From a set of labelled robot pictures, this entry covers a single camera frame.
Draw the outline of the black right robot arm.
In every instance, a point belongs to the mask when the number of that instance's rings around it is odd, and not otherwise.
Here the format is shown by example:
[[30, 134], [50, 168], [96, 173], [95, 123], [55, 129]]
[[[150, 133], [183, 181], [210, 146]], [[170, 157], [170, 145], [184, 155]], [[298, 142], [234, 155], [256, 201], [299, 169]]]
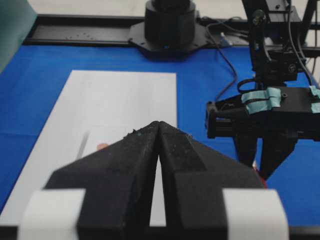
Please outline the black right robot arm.
[[[320, 90], [313, 84], [301, 46], [315, 4], [310, 0], [300, 19], [289, 0], [243, 1], [255, 75], [238, 83], [238, 95], [206, 105], [208, 138], [233, 138], [241, 163], [253, 165], [257, 140], [262, 139], [263, 179], [294, 151], [298, 140], [320, 139]], [[250, 82], [254, 88], [240, 88]]]

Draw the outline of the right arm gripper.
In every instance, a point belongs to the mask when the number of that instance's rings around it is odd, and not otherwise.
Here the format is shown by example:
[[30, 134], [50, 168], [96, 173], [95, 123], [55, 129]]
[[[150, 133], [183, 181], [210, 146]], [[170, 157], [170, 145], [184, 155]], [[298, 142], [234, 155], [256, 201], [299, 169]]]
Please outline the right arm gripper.
[[[320, 113], [260, 111], [249, 114], [241, 100], [242, 94], [208, 102], [206, 134], [210, 139], [234, 137], [237, 159], [252, 167], [258, 138], [262, 140], [259, 174], [268, 179], [295, 149], [298, 139], [320, 140]], [[265, 137], [268, 134], [293, 134], [296, 137]]]

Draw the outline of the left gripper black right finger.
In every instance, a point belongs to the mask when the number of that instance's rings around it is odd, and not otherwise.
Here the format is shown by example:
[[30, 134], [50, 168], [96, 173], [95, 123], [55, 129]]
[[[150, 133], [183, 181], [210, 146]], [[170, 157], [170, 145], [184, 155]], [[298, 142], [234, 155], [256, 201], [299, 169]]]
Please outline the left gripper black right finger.
[[166, 122], [158, 137], [167, 228], [176, 240], [226, 240], [223, 189], [262, 189], [260, 177]]

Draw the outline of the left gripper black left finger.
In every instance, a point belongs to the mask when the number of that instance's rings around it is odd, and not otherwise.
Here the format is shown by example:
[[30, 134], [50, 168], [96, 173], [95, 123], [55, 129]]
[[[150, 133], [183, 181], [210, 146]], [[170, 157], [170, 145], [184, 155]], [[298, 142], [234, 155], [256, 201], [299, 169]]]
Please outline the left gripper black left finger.
[[85, 189], [81, 240], [140, 240], [149, 227], [159, 155], [159, 122], [55, 170], [46, 189]]

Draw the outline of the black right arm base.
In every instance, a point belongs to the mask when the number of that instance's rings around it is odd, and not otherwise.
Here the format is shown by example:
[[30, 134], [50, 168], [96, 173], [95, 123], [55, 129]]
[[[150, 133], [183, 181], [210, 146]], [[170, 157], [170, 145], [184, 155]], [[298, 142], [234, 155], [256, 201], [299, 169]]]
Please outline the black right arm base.
[[191, 0], [148, 0], [144, 21], [130, 27], [128, 41], [154, 55], [186, 55], [210, 42], [196, 21]]

